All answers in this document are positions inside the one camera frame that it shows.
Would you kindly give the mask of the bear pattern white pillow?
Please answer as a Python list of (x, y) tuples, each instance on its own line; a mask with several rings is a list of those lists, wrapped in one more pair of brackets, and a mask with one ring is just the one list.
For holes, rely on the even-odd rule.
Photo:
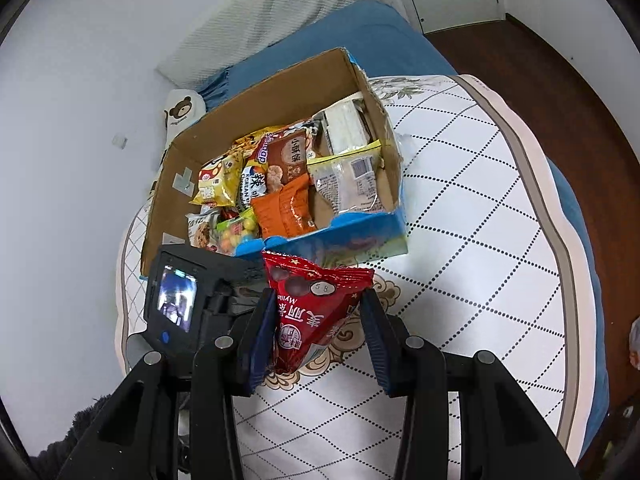
[(160, 166), (152, 181), (149, 198), (152, 198), (157, 188), (163, 162), (175, 138), (187, 128), (198, 122), (206, 114), (206, 104), (203, 97), (193, 90), (174, 89), (168, 93), (164, 106), (165, 145)]

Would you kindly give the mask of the blue bed sheet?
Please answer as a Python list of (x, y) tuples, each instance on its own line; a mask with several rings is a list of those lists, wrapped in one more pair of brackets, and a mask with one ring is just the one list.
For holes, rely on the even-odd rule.
[[(437, 49), (413, 30), (390, 6), (361, 0), (305, 26), (235, 65), (209, 70), (195, 85), (209, 110), (252, 84), (324, 50), (343, 47), (356, 56), (370, 76), (453, 75), (456, 71)], [(582, 208), (565, 174), (548, 161), (562, 211), (576, 231), (586, 254), (593, 294), (594, 390), (582, 449), (596, 437), (610, 404), (606, 368), (602, 287)]]

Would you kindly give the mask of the clear yellow-edged packet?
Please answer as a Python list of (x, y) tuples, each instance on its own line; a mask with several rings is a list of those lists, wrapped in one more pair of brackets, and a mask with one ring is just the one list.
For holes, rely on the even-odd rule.
[(336, 216), (345, 212), (370, 214), (384, 209), (376, 183), (381, 159), (381, 142), (376, 140), (350, 152), (311, 159), (307, 171)]

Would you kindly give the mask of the white wafer packet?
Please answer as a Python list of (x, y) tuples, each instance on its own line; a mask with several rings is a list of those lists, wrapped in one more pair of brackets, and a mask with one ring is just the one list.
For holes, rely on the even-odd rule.
[(326, 146), (331, 155), (363, 148), (371, 141), (363, 98), (350, 96), (314, 116), (320, 120)]

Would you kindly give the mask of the white checked floral quilt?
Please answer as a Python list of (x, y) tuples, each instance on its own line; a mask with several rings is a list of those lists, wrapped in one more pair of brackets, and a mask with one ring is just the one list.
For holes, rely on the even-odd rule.
[[(383, 310), (412, 336), (458, 356), (494, 354), (574, 464), (597, 379), (591, 271), (548, 159), (526, 123), (473, 76), (386, 76), (320, 58), (280, 70), (213, 107), (172, 140), (156, 190), (131, 223), (116, 270), (115, 349), (143, 332), (146, 278), (165, 242), (189, 246), (198, 172), (236, 138), (306, 120), (360, 92), (384, 167), (374, 214), (332, 209), (311, 187), (317, 229), (242, 244), (320, 266), (373, 269)], [(375, 379), (359, 310), (314, 360), (271, 373), (232, 400), (245, 479), (391, 479), (406, 398)]]

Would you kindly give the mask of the orange snack packet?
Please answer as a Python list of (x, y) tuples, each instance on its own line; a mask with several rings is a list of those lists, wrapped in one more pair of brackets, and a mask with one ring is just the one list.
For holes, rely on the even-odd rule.
[(308, 174), (303, 174), (278, 192), (252, 199), (263, 238), (293, 238), (317, 229), (309, 209), (309, 185)]

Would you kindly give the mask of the colourful candy bag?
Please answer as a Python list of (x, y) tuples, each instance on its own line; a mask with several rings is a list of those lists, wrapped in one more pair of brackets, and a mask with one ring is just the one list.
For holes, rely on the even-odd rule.
[(260, 237), (260, 227), (252, 207), (239, 213), (235, 218), (216, 225), (215, 242), (218, 252), (234, 256), (238, 247), (245, 242)]

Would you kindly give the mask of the grey white pillow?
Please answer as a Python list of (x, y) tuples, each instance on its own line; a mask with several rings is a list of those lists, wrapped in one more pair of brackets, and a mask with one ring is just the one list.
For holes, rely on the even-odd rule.
[(359, 0), (227, 0), (209, 11), (156, 70), (180, 88), (196, 88), (303, 27)]

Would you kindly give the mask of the brown biscuit packet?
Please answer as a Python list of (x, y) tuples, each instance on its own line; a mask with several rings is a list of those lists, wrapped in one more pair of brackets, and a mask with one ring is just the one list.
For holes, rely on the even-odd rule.
[(306, 131), (298, 129), (267, 145), (267, 192), (280, 191), (307, 173)]

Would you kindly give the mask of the cookie picture packet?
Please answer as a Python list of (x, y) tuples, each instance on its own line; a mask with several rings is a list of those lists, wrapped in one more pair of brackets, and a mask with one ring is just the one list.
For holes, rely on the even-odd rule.
[(218, 209), (209, 209), (200, 214), (187, 214), (189, 242), (192, 247), (215, 251)]

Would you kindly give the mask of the blue green cardboard box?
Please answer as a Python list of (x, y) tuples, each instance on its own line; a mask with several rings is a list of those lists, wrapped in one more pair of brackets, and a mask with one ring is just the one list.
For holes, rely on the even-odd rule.
[(140, 270), (167, 244), (256, 258), (265, 250), (347, 266), (408, 250), (390, 118), (336, 48), (280, 70), (171, 141)]

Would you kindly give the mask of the yellow snack packet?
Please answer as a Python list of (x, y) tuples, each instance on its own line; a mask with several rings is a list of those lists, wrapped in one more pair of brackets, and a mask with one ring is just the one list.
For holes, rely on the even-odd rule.
[(198, 192), (190, 203), (195, 206), (235, 207), (243, 164), (240, 150), (229, 150), (210, 160), (198, 173)]

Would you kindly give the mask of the red chocolate packet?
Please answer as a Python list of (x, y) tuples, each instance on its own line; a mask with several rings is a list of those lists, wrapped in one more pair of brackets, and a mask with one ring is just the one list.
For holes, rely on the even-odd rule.
[(373, 285), (374, 271), (328, 269), (293, 255), (262, 254), (279, 308), (276, 374), (292, 374), (314, 360), (342, 329)]

